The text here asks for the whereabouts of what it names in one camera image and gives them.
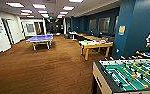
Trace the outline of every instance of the recessed light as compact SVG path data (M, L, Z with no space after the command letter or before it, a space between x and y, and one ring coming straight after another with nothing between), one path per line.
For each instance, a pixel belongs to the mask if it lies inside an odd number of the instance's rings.
M73 10L74 7L69 7L69 6L65 6L63 9L64 10Z
M28 18L34 18L34 16L27 16Z
M58 16L57 18L62 18L62 16Z
M47 13L45 10L38 10L39 13Z
M21 10L22 12L32 13L31 10Z
M11 6L11 7L24 7L24 5L20 4L20 3L6 3L7 5Z
M35 8L46 8L45 5L33 4Z
M69 0L70 2L83 2L83 0Z
M28 13L21 13L21 15L30 15L30 14L28 14Z
M60 14L67 14L68 12L66 11L61 11Z
M45 18L49 18L49 15L48 14L41 14L43 17Z
M63 14L59 14L58 16L65 16L65 15L63 15Z

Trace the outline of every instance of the foosball handle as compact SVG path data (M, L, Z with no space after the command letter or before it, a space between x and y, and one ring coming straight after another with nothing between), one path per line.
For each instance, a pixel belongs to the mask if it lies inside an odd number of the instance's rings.
M132 58L137 59L135 56L132 56Z
M124 60L126 59L124 56L121 56L121 58L124 59Z
M113 57L110 57L111 60L114 60Z

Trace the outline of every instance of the wooden floor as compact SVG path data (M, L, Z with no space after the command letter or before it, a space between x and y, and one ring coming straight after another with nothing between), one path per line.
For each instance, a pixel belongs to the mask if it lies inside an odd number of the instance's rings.
M54 36L52 48L25 40L0 53L0 94L91 94L92 64L105 54L80 55L77 41Z

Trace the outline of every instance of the wall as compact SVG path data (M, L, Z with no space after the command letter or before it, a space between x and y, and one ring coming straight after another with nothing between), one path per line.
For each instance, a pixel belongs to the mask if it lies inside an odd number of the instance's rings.
M85 33L87 31L89 31L90 20L96 19L97 20L97 28L98 28L98 20L100 18L110 17L108 33L113 34L116 16L118 16L118 14L119 14L119 9L120 8L118 7L118 8L99 12L99 13L89 15L89 16L72 17L72 24L71 24L72 31Z
M9 14L9 13L5 13L5 12L1 12L0 11L0 16L2 19L10 19L10 20L13 20L14 23L15 23L15 28L16 30L15 31L11 31L11 32L16 32L18 34L18 37L20 40L23 40L25 39L24 37L24 33L22 32L22 26L21 26L21 21L20 21L20 17L17 16L17 15L13 15L13 14Z
M148 50L145 46L150 33L150 0L122 0L118 29L121 25L126 26L126 32L124 36L119 36L116 31L114 57L130 57L137 50Z
M136 0L129 0L129 1L122 0L122 2L121 2L119 17L118 17L118 25L117 25L117 29L116 29L114 47L113 47L113 53L112 53L112 56L115 58L120 58L121 55L124 56L127 37L129 36L128 32L130 31L129 29L131 28L130 24L132 22L135 1ZM120 26L126 27L125 33L122 36L118 35Z
M1 16L0 16L0 26L2 26L1 33L0 33L0 51L6 51L11 48L11 45L8 40L3 22L1 20Z
M34 22L43 22L43 19L21 19L21 22L23 24L25 36L36 36L37 34L36 34ZM26 24L33 24L35 32L28 33Z

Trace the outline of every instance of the ceiling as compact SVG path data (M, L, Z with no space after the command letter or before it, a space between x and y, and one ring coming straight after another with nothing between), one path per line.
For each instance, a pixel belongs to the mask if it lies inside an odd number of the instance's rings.
M19 2L24 5L24 8L14 8L6 5L6 2ZM83 0L82 3L73 3L69 0L0 0L0 11L19 15L21 18L26 16L21 15L21 9L30 9L33 11L31 15L35 18L43 18L32 4L45 4L49 16L56 18L60 11L64 11L64 6L74 6L75 8L65 17L79 17L83 15L91 15L97 12L105 11L120 6L120 0Z

